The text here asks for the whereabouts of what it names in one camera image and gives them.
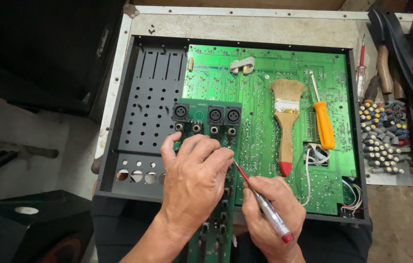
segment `black speaker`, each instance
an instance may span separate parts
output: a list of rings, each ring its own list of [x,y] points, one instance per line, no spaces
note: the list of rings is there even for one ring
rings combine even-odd
[[[0,263],[80,262],[91,201],[63,190],[0,200]]]

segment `wooden brush handle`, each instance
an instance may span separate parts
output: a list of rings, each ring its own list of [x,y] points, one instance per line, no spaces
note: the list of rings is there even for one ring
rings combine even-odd
[[[287,177],[292,168],[291,130],[298,114],[275,112],[275,119],[281,128],[281,142],[279,146],[279,166],[282,176]]]

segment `orange screwdriver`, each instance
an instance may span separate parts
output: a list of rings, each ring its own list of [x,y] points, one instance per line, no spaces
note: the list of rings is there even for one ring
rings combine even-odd
[[[319,130],[320,144],[323,149],[333,149],[336,144],[334,142],[333,127],[331,126],[330,117],[326,111],[326,102],[320,101],[319,92],[317,91],[317,84],[315,83],[314,72],[310,70],[310,77],[314,85],[315,95],[318,102],[314,104],[315,113],[317,114],[317,128]]]

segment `wooden handle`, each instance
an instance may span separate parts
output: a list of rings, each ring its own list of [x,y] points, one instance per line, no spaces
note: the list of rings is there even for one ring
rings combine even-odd
[[[299,118],[295,113],[275,112],[275,119],[281,128],[281,142],[279,146],[279,168],[281,175],[287,177],[292,169],[292,141],[291,130],[294,122]]]
[[[320,144],[323,149],[331,150],[336,144],[334,142],[333,127],[331,126],[330,117],[326,111],[326,102],[317,102],[314,104],[315,113],[317,114],[317,128],[319,129]]]
[[[380,45],[378,48],[377,69],[378,75],[382,80],[383,95],[393,93],[393,80],[391,79],[390,69],[388,68],[388,49],[384,45]]]

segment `voltage tester screwdriver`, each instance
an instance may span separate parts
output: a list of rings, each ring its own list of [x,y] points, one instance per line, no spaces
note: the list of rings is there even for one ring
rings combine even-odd
[[[330,117],[326,111],[326,102],[320,101],[317,84],[315,83],[314,72],[310,70],[309,75],[314,85],[317,102],[314,104],[315,113],[317,114],[317,128],[319,130],[320,144],[323,149],[331,150],[336,144],[334,142],[333,127],[331,126]]]
[[[249,179],[245,175],[245,172],[242,170],[242,168],[239,166],[237,161],[233,158],[234,164],[237,166],[237,170],[239,173],[244,177],[245,182],[249,183]],[[290,241],[294,240],[294,236],[292,235],[291,231],[286,227],[284,224],[283,220],[280,218],[278,213],[275,211],[273,206],[270,204],[268,199],[264,197],[263,195],[255,192],[255,190],[250,187],[249,188],[254,192],[255,199],[257,199],[257,203],[262,208],[262,211],[265,213],[266,217],[270,221],[270,223],[273,225],[275,228],[276,232],[278,235],[281,237],[281,239],[285,242],[288,243]]]

